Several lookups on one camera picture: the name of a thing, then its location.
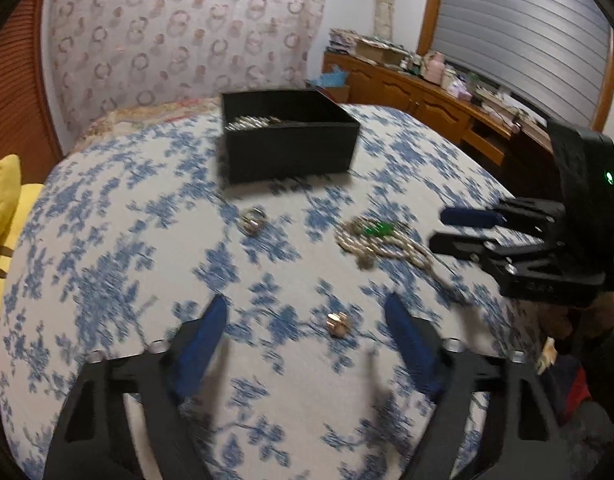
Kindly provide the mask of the black jewelry box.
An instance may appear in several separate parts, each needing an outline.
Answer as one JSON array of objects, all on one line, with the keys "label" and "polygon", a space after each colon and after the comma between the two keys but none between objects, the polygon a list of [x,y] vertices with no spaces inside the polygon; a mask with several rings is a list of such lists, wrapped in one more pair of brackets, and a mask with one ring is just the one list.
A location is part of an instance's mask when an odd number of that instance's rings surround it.
[{"label": "black jewelry box", "polygon": [[340,174],[360,133],[355,118],[313,89],[225,93],[221,118],[230,184]]}]

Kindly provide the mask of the green jade pendant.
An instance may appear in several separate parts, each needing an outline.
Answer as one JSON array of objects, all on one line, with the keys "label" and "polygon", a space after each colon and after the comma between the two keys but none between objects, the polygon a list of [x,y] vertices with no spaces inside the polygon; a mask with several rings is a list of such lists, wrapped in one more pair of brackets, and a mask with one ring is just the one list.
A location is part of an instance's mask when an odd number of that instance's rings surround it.
[{"label": "green jade pendant", "polygon": [[391,236],[395,231],[395,224],[386,221],[367,222],[362,228],[362,234],[371,237]]}]

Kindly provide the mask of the wooden cabinet counter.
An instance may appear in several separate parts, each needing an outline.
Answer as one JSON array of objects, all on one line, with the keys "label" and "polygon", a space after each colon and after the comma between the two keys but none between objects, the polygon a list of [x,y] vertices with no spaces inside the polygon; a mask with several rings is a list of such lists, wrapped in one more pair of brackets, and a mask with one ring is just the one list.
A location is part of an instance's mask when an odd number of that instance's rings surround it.
[{"label": "wooden cabinet counter", "polygon": [[519,167],[556,166],[549,145],[526,133],[512,133],[482,108],[455,99],[423,79],[374,66],[351,55],[325,52],[324,73],[336,67],[348,74],[348,102],[351,104],[401,110],[464,148],[490,169],[501,168],[508,162]]}]

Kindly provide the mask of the pink thermos jug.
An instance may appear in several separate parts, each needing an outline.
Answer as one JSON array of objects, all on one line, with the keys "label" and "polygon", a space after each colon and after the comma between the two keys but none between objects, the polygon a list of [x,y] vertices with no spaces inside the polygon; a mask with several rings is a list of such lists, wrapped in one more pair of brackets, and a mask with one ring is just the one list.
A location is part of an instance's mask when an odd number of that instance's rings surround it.
[{"label": "pink thermos jug", "polygon": [[431,84],[441,85],[445,73],[445,57],[437,51],[429,51],[423,58],[422,77]]}]

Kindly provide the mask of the blue tissue box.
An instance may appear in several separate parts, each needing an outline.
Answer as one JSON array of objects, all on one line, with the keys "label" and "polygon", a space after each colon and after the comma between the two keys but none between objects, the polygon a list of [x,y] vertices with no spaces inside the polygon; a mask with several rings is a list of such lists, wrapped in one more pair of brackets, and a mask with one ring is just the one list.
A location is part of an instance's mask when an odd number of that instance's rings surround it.
[{"label": "blue tissue box", "polygon": [[347,88],[348,75],[348,72],[345,72],[345,70],[342,70],[337,65],[333,65],[328,73],[322,73],[315,79],[309,79],[307,84],[318,89],[327,90],[328,92],[343,91]]}]

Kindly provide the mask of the cardboard box on counter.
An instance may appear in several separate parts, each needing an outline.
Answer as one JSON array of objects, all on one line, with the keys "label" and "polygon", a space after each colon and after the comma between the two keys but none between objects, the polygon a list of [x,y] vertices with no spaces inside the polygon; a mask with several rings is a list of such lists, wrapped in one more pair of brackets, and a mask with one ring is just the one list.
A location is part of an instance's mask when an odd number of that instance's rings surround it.
[{"label": "cardboard box on counter", "polygon": [[387,42],[360,38],[356,41],[354,55],[356,58],[379,65],[399,65],[408,58],[409,52]]}]

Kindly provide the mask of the grey window blind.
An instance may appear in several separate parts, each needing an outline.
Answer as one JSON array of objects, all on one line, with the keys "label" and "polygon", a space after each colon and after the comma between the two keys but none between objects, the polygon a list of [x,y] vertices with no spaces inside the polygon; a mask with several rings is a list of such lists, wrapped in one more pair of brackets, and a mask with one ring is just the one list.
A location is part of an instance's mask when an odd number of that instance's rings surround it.
[{"label": "grey window blind", "polygon": [[441,0],[432,48],[547,116],[587,126],[610,24],[594,0]]}]

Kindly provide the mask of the blue floral white blanket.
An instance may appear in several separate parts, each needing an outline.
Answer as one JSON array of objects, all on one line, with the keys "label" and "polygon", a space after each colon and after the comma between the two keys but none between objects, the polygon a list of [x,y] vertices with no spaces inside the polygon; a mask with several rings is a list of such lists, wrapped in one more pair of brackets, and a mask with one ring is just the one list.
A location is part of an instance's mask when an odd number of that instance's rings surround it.
[{"label": "blue floral white blanket", "polygon": [[[423,244],[447,206],[505,189],[399,110],[352,105],[350,172],[226,188],[221,115],[108,139],[56,166],[15,248],[0,316],[0,411],[14,460],[42,477],[60,408],[86,355],[139,353],[229,301],[216,361],[183,413],[217,479],[395,479],[432,413],[388,336],[391,292],[446,337],[534,352],[533,309],[477,266],[429,275],[401,260],[360,270],[335,230],[399,221]],[[257,236],[240,214],[264,209]]]}]

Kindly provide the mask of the yellow pikachu plush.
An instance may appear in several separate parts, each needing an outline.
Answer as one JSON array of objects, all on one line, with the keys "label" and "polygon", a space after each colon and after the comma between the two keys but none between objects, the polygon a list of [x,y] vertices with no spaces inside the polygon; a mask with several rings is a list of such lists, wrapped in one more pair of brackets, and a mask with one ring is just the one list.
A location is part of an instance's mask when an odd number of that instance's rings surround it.
[{"label": "yellow pikachu plush", "polygon": [[0,159],[0,309],[14,249],[42,188],[40,183],[22,184],[17,155]]}]

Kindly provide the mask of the wooden louvered door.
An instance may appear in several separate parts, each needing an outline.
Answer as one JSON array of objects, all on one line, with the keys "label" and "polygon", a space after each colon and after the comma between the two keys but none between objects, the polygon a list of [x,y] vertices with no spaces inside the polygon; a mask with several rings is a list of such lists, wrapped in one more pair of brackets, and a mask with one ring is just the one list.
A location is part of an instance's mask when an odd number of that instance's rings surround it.
[{"label": "wooden louvered door", "polygon": [[41,64],[44,0],[20,0],[0,30],[0,159],[15,154],[22,183],[42,183],[64,158]]}]

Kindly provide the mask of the pink floral bed quilt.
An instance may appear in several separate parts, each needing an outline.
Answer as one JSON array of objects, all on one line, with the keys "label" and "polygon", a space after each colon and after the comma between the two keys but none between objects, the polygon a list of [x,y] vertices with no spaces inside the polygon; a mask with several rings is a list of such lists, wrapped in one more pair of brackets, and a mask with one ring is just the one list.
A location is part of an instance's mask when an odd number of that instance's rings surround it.
[{"label": "pink floral bed quilt", "polygon": [[215,96],[215,98],[200,98],[113,110],[113,112],[109,112],[92,122],[88,130],[76,141],[69,154],[75,155],[106,139],[125,136],[150,126],[206,115],[219,110],[219,107],[220,99]]}]

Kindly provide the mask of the pink patterned lace curtain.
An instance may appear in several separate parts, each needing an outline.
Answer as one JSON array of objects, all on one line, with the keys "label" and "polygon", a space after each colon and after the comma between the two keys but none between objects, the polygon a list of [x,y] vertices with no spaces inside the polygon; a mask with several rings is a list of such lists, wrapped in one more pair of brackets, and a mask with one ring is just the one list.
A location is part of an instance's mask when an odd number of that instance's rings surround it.
[{"label": "pink patterned lace curtain", "polygon": [[49,0],[69,133],[130,106],[299,87],[325,0]]}]

